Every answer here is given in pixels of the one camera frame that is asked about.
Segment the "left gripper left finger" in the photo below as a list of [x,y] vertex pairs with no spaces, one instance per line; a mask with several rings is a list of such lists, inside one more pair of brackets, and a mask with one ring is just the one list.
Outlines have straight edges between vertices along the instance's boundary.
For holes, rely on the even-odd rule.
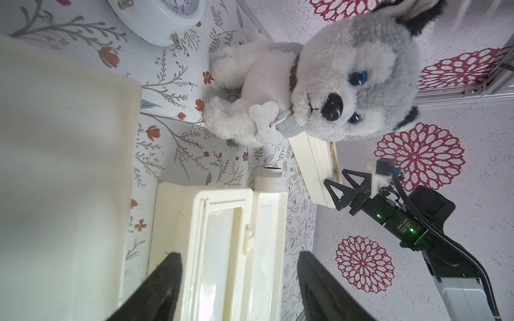
[[108,321],[173,320],[182,273],[181,254],[170,253]]

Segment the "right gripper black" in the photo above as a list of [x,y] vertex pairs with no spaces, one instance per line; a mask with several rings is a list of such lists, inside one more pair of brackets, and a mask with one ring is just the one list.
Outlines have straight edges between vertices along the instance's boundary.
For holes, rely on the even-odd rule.
[[347,187],[329,179],[324,180],[324,186],[328,190],[337,211],[350,206],[350,215],[355,216],[363,211],[380,225],[386,224],[396,214],[396,207],[389,204],[380,194],[376,194],[373,198],[370,197],[371,173],[344,169],[342,174],[352,187]]

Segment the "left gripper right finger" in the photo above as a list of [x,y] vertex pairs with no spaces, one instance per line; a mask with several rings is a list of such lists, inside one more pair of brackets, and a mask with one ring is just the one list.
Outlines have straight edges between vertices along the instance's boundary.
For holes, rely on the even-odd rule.
[[311,252],[299,254],[297,276],[305,320],[373,320]]

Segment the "cream wrap dispenser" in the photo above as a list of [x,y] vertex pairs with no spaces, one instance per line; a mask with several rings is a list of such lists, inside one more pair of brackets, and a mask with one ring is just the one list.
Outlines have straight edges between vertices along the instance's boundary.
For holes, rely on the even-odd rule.
[[175,320],[279,320],[288,195],[250,188],[157,190],[149,269],[182,257]]
[[1,319],[119,305],[141,87],[1,37]]

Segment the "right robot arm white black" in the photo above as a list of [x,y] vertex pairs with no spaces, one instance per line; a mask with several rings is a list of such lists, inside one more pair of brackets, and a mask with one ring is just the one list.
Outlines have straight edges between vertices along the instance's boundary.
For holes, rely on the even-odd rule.
[[343,170],[349,186],[325,180],[335,208],[363,211],[400,240],[400,246],[419,251],[451,320],[500,320],[492,283],[484,266],[443,231],[455,204],[420,186],[407,193],[396,167],[386,184],[372,193],[373,174]]

